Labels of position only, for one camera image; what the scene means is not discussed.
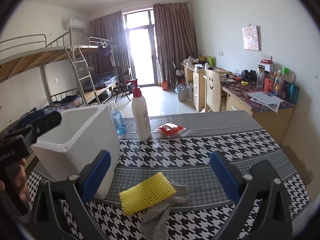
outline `door frame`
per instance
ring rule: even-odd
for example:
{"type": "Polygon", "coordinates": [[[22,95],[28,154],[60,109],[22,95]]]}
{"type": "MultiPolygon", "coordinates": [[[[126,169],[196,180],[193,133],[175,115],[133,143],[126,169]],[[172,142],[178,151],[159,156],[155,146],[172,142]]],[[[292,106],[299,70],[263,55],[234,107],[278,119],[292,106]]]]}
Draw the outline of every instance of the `door frame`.
{"type": "Polygon", "coordinates": [[[130,33],[130,31],[140,30],[140,29],[148,29],[148,32],[149,32],[149,40],[150,40],[150,46],[151,46],[151,60],[152,60],[153,76],[154,76],[154,79],[155,79],[155,83],[154,84],[148,84],[148,85],[141,85],[140,87],[150,87],[150,86],[157,86],[158,85],[158,73],[157,73],[157,67],[156,67],[156,60],[157,60],[156,43],[155,43],[155,37],[154,37],[154,27],[155,27],[155,25],[151,23],[151,13],[150,13],[150,11],[152,11],[152,10],[153,10],[153,8],[149,8],[149,9],[145,9],[145,10],[139,10],[139,11],[134,11],[134,12],[129,12],[129,13],[123,14],[124,24],[125,24],[125,36],[126,36],[126,40],[127,40],[128,55],[129,55],[129,63],[130,63],[130,66],[131,66],[132,77],[134,79],[136,78],[136,72],[135,72],[135,68],[134,68],[133,58],[132,58],[132,55],[131,55],[131,46],[130,46],[129,33],[130,33]],[[128,29],[127,28],[127,15],[128,14],[138,13],[138,12],[144,12],[144,11],[148,12],[149,25],[128,29]]]}

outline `glass door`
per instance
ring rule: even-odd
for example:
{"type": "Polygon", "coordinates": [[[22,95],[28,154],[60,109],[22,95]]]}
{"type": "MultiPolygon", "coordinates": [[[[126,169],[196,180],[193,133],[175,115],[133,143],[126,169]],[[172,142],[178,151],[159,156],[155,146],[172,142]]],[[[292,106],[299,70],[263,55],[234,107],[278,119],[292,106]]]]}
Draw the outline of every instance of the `glass door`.
{"type": "Polygon", "coordinates": [[[124,15],[129,61],[139,86],[158,85],[153,10],[124,15]]]}

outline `wooden desk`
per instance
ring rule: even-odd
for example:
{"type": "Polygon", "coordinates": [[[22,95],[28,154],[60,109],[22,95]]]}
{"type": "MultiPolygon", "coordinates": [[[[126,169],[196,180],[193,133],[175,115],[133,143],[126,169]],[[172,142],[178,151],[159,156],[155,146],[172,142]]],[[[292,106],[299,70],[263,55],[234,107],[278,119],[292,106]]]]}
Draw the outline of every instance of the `wooden desk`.
{"type": "MultiPolygon", "coordinates": [[[[187,66],[184,63],[180,63],[181,68],[184,70],[184,80],[186,84],[189,82],[193,82],[193,103],[195,105],[195,108],[198,112],[201,112],[201,110],[205,106],[205,86],[206,82],[204,79],[205,71],[204,70],[194,70],[194,65],[187,66]]],[[[224,74],[231,74],[230,71],[215,68],[215,72],[219,72],[219,74],[222,76],[224,74]]]]}
{"type": "Polygon", "coordinates": [[[245,110],[251,115],[276,141],[281,144],[289,126],[293,105],[288,102],[280,103],[278,112],[250,100],[248,93],[258,92],[253,85],[243,86],[240,83],[222,85],[227,95],[227,111],[245,110]]]}

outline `water bottle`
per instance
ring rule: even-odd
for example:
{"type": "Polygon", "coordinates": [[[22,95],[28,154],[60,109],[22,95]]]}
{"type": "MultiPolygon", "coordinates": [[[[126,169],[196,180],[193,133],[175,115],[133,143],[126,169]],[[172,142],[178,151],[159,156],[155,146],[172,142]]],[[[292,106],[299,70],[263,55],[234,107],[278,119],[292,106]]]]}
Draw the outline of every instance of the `water bottle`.
{"type": "Polygon", "coordinates": [[[124,123],[122,113],[120,110],[118,110],[115,101],[111,102],[110,112],[117,134],[124,134],[127,132],[127,127],[124,123]]]}

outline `bottle label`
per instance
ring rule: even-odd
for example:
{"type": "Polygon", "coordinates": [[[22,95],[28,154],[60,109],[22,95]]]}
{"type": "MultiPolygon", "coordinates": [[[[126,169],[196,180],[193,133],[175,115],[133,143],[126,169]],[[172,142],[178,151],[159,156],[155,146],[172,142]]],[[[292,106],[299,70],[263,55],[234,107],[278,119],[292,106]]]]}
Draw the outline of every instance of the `bottle label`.
{"type": "Polygon", "coordinates": [[[149,121],[149,116],[148,116],[148,110],[145,109],[143,111],[143,119],[144,119],[144,125],[146,127],[146,129],[150,129],[150,121],[149,121]]]}

